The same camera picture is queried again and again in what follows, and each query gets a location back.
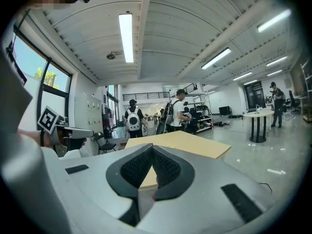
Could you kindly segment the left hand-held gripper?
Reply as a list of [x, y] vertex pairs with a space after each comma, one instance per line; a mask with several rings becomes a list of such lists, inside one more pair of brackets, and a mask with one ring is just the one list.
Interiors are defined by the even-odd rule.
[[38, 125], [41, 127], [40, 146], [50, 144], [58, 156], [92, 156], [84, 143], [86, 139], [94, 136], [94, 131], [70, 127], [68, 118], [61, 116], [49, 106], [41, 113]]

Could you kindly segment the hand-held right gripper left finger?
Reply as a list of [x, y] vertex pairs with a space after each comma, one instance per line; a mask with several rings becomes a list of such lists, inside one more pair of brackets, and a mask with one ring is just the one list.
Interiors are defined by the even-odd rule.
[[134, 152], [114, 161], [106, 171], [106, 180], [116, 194], [137, 200], [138, 189], [153, 163], [153, 144], [135, 147]]

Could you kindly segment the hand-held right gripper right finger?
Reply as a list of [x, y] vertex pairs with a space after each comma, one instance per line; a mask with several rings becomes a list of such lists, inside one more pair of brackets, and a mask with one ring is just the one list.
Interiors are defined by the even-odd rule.
[[155, 201], [180, 197], [195, 178], [195, 170], [188, 161], [156, 145], [153, 146], [153, 170], [158, 184]]

